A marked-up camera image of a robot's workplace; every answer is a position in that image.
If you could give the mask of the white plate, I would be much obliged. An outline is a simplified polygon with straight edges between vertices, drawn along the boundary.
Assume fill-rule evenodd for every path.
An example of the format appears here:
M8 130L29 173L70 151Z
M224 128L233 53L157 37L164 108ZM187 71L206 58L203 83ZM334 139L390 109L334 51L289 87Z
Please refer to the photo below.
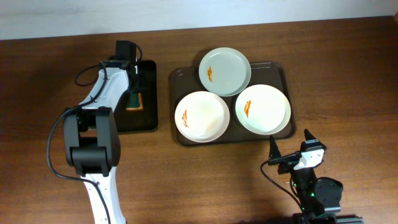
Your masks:
M287 97L277 88L258 84L247 87L236 99L238 121L248 131L271 135L283 130L292 110Z
M178 131L193 142L206 143L218 139L226 131L230 112L225 101L208 91L184 96L174 112Z

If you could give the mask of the green and orange sponge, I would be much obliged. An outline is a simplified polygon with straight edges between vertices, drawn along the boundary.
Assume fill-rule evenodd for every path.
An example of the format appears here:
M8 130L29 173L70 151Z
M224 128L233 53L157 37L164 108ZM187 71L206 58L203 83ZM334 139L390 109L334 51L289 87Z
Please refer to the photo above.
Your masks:
M142 93L131 93L126 110L128 111L142 111L144 109Z

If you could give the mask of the pale plate top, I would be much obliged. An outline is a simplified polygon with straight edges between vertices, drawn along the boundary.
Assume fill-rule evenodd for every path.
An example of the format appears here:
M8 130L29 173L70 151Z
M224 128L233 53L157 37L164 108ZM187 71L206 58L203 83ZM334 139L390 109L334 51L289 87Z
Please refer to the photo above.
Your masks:
M247 87L251 79L251 66L238 50L220 47L202 58L198 75L208 91L218 96L234 96Z

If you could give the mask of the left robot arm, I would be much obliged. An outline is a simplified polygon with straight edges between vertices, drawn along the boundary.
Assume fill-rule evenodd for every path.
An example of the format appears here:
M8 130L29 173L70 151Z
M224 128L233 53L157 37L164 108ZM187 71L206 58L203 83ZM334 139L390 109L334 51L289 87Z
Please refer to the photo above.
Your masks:
M88 96L63 119L67 163L75 168L90 199L95 223L125 223L116 187L121 143L114 111L131 86L141 49L116 42L115 55L101 61Z

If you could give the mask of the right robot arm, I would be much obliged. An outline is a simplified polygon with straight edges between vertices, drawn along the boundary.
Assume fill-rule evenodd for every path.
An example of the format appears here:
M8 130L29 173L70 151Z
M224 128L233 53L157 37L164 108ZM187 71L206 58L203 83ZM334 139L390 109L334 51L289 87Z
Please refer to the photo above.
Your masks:
M281 155L273 136L269 138L270 152L267 164L278 167L278 174L290 174L291 186L301 208L303 219L332 217L341 211L340 200L343 184L329 177L317 177L315 168L323 162L327 147L304 130L305 140L300 150L289 155Z

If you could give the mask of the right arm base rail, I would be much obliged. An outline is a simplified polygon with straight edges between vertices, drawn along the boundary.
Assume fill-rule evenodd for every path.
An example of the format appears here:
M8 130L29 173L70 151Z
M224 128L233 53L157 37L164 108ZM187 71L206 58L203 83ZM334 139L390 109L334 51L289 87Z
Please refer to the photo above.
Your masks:
M347 216L330 216L313 219L305 219L303 215L295 213L290 221L291 224L364 224L364 220L361 217L354 215Z

